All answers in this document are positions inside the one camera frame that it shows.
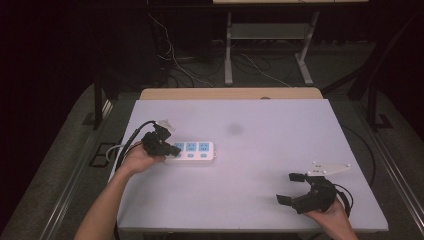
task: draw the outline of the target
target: metal frame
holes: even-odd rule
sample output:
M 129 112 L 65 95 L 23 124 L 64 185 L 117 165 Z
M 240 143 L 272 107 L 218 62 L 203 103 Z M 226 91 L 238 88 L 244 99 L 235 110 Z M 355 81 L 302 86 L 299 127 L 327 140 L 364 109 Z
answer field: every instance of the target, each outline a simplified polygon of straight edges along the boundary
M 290 30 L 294 30 L 296 27 L 304 27 L 303 24 L 233 24 L 231 21 L 231 12 L 228 12 L 227 17 L 227 39 L 226 39 L 226 48 L 225 48 L 225 85 L 233 85 L 233 74 L 231 67 L 231 39 L 303 39 L 303 47 L 299 53 L 295 54 L 296 62 L 299 66 L 299 70 L 302 74 L 303 80 L 307 86 L 312 86 L 313 81 L 309 73 L 308 67 L 305 63 L 306 53 L 308 52 L 309 45 L 312 40 L 312 36 L 315 31 L 315 26 L 318 21 L 319 11 L 314 11 L 312 14 L 312 19 L 307 25 L 306 34 L 304 36 L 299 36 L 299 34 L 290 34 Z M 260 31 L 255 31 L 255 27 L 267 27 L 274 32 L 281 32 L 277 34 L 267 34 L 270 31 L 262 31 L 263 35 L 254 35 L 254 32 L 260 33 Z

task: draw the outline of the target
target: power strip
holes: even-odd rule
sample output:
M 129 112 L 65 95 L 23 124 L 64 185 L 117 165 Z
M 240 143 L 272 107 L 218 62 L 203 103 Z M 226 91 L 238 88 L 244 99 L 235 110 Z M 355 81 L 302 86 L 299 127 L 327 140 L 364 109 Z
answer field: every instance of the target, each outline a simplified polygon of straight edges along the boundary
M 176 142 L 170 143 L 181 149 L 178 156 L 167 156 L 165 163 L 210 163 L 215 158 L 212 142 Z

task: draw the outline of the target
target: white bracket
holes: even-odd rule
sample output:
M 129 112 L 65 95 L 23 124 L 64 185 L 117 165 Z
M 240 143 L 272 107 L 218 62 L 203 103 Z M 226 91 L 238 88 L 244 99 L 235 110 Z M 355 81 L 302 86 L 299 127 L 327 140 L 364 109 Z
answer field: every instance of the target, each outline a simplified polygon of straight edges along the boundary
M 175 128 L 173 128 L 171 126 L 171 124 L 169 123 L 168 119 L 157 121 L 156 124 L 159 125 L 159 126 L 161 126 L 161 127 L 164 127 L 166 129 L 168 129 L 168 131 L 170 131 L 170 132 L 175 132 Z
M 336 163 L 317 163 L 312 162 L 307 175 L 308 176 L 328 176 L 331 174 L 343 172 L 351 168 L 350 164 Z

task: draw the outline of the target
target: black wall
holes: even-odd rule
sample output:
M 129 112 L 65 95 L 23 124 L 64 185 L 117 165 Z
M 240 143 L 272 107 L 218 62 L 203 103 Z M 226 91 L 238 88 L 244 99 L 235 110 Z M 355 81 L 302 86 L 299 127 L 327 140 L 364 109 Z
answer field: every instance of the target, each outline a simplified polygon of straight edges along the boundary
M 424 13 L 422 5 L 391 49 L 376 81 L 399 112 L 424 140 Z
M 0 168 L 0 230 L 73 104 L 93 81 L 84 23 L 58 2 L 0 6 L 0 126 L 6 153 Z

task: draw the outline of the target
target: dark background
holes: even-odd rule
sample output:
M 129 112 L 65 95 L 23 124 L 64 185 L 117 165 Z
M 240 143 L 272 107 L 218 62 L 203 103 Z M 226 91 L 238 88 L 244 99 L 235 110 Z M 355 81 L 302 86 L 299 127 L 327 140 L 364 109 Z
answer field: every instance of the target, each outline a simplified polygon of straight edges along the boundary
M 314 41 L 378 43 L 390 38 L 418 9 L 419 2 L 371 1 L 360 13 L 349 8 L 322 11 Z M 161 15 L 175 45 L 205 57 L 210 51 L 208 42 L 225 36 L 225 17 L 222 12 Z M 268 14 L 268 18 L 280 20 L 278 14 Z M 422 138 L 423 26 L 420 13 L 376 77 L 381 90 Z M 160 86 L 167 75 L 166 66 L 156 57 L 161 39 L 146 14 L 137 9 L 84 9 L 72 1 L 1 1 L 0 34 L 4 116 L 0 126 L 6 153 L 0 168 L 2 231 L 73 104 L 96 77 L 101 79 L 107 97 L 115 99 L 120 92 Z

